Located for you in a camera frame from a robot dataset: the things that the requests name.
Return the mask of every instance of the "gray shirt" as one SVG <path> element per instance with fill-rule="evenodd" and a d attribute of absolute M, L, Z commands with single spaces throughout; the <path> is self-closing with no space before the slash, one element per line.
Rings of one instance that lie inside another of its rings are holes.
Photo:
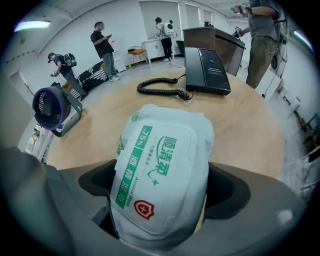
<path fill-rule="evenodd" d="M 278 6 L 273 0 L 250 0 L 250 7 L 268 6 L 277 13 L 280 12 Z M 251 37 L 266 36 L 275 41 L 279 41 L 279 31 L 275 27 L 275 20 L 272 16 L 249 15 L 249 28 Z"/>

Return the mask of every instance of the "red shield logo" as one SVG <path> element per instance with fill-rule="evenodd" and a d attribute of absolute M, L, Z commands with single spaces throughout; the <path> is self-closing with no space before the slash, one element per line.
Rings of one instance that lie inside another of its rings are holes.
<path fill-rule="evenodd" d="M 149 203 L 144 200 L 137 200 L 134 202 L 135 211 L 146 220 L 149 220 L 154 213 L 155 206 L 152 203 Z"/>

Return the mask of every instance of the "electric fan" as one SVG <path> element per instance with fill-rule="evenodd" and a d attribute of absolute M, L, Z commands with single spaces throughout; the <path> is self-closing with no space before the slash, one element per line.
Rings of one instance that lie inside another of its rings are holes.
<path fill-rule="evenodd" d="M 71 105 L 76 113 L 66 120 L 70 114 Z M 82 113 L 82 104 L 58 84 L 38 90 L 33 98 L 32 108 L 38 124 L 52 131 L 57 137 L 65 135 L 80 119 Z"/>

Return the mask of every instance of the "black telephone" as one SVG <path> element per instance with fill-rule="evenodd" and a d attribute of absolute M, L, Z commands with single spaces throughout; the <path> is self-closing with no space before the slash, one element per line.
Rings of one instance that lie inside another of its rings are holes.
<path fill-rule="evenodd" d="M 176 84 L 185 76 L 185 88 L 195 93 L 209 93 L 228 95 L 231 92 L 228 77 L 224 66 L 215 50 L 186 47 L 184 49 L 185 74 L 179 78 L 154 78 L 140 83 L 136 90 L 141 94 L 179 96 L 185 101 L 190 100 L 186 92 L 180 89 L 146 89 L 144 87 L 155 83 Z"/>

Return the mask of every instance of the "coiled phone cord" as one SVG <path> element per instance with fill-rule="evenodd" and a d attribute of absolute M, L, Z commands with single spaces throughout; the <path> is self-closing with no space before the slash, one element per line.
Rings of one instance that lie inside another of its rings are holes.
<path fill-rule="evenodd" d="M 141 94 L 162 95 L 162 96 L 179 96 L 181 99 L 183 99 L 185 101 L 189 101 L 194 96 L 196 90 L 194 90 L 192 96 L 190 97 L 189 94 L 187 94 L 186 92 L 184 92 L 183 90 L 180 90 L 180 89 L 162 90 L 162 89 L 146 89 L 146 88 L 144 88 L 148 85 L 156 84 L 156 83 L 176 84 L 178 82 L 178 80 L 180 78 L 184 77 L 185 75 L 186 74 L 183 74 L 179 78 L 173 78 L 173 79 L 164 78 L 164 77 L 150 79 L 150 80 L 139 83 L 136 90 L 138 91 L 138 93 L 141 93 Z"/>

